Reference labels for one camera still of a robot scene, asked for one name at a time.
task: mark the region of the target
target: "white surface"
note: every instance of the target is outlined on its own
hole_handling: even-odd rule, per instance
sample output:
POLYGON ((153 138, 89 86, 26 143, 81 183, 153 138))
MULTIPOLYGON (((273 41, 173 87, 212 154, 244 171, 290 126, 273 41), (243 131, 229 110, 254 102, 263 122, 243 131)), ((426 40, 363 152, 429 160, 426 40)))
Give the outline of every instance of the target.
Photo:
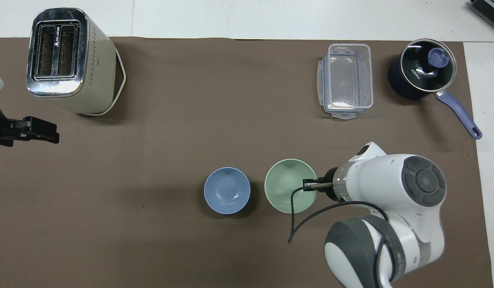
POLYGON ((77 7, 108 36, 463 42, 494 280, 494 28, 468 0, 0 0, 0 37, 29 37, 42 9, 77 7))

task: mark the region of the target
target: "bowl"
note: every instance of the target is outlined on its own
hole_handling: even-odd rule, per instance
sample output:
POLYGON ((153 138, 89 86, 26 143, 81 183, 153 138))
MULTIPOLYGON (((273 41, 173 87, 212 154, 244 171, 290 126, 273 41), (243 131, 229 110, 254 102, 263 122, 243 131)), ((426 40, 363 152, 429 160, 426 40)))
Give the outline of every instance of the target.
MULTIPOLYGON (((291 192, 302 186, 302 179, 316 179, 315 171, 298 159, 284 159, 277 162, 265 177, 265 195, 274 208, 291 213, 291 192)), ((300 213, 315 201, 316 191, 299 191, 293 196, 293 209, 300 213)))
POLYGON ((219 168, 206 179, 205 200, 217 213, 234 214, 245 207, 250 197, 249 179, 236 168, 219 168))

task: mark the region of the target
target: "silver toaster top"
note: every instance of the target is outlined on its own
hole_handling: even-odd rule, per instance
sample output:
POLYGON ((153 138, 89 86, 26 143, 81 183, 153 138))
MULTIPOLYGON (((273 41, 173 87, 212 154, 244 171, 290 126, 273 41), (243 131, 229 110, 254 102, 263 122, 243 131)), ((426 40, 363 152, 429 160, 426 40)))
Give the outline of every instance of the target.
POLYGON ((77 8, 42 11, 32 25, 27 88, 42 98, 77 94, 83 86, 90 20, 77 8))

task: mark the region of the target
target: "blue handle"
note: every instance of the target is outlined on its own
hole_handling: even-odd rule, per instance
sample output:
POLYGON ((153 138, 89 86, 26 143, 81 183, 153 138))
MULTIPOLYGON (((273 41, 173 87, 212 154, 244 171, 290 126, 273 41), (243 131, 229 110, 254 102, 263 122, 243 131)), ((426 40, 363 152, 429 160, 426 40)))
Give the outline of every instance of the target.
POLYGON ((453 110, 455 115, 457 115, 457 118, 461 121, 461 123, 464 125, 473 139, 482 138, 482 132, 480 131, 480 129, 478 129, 473 119, 470 117, 468 112, 466 112, 466 109, 464 109, 462 104, 460 104, 453 95, 448 93, 446 90, 443 90, 437 92, 436 97, 440 102, 453 110))

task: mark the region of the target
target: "brown tablecloth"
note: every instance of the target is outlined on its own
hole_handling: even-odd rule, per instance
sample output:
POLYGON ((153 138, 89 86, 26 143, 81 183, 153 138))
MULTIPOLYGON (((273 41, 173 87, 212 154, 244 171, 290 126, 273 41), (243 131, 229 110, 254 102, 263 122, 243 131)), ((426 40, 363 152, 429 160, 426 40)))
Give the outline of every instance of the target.
MULTIPOLYGON (((0 287, 339 287, 325 236, 367 210, 323 213, 288 245, 290 216, 268 203, 263 181, 284 158, 323 175, 370 141, 431 159, 448 182, 443 256, 394 287, 492 286, 475 141, 433 96, 412 102, 393 92, 388 65, 407 42, 365 42, 375 103, 341 121, 316 92, 318 60, 337 41, 112 40, 126 86, 111 112, 85 117, 30 95, 28 39, 0 38, 0 108, 60 132, 57 145, 0 146, 0 287), (203 198, 222 166, 252 185, 232 216, 203 198)), ((449 91, 471 111, 463 46, 447 45, 458 60, 449 91)), ((297 221, 329 204, 318 195, 297 221)))

